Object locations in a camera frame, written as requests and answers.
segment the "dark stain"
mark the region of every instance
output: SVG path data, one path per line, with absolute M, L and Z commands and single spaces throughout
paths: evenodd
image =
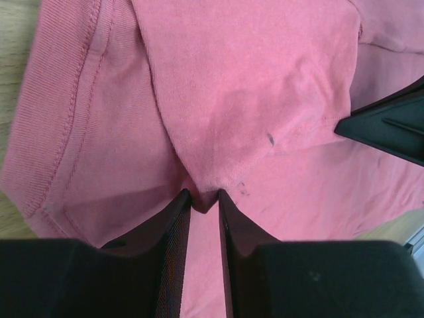
M 268 136 L 268 139 L 271 142 L 271 145 L 274 147 L 274 138 L 272 137 L 272 135 L 270 133 L 266 134 Z

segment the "wooden surface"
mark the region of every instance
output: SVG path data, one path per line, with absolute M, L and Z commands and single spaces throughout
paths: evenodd
M 40 0 L 0 0 L 0 162 L 3 163 L 17 96 L 34 35 Z M 361 235 L 360 239 L 389 239 L 403 243 L 424 225 L 424 211 L 403 217 Z M 0 239 L 34 234 L 13 204 L 0 193 Z

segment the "black mesh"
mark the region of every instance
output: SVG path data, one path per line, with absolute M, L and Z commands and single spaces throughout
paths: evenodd
M 180 213 L 169 230 L 155 317 L 179 317 L 190 213 Z

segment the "pink fabric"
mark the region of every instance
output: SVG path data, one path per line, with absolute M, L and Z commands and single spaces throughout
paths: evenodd
M 101 246 L 188 187 L 182 317 L 224 317 L 216 191 L 282 240 L 422 207 L 424 169 L 333 133 L 424 74 L 421 0 L 43 0 L 1 187 Z

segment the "black plastic part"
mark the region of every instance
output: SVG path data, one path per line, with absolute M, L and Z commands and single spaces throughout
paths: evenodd
M 335 132 L 424 166 L 424 76 L 352 112 Z
M 280 242 L 219 192 L 227 317 L 424 317 L 424 281 L 393 242 Z
M 78 240 L 0 240 L 0 317 L 179 317 L 191 199 L 103 250 Z

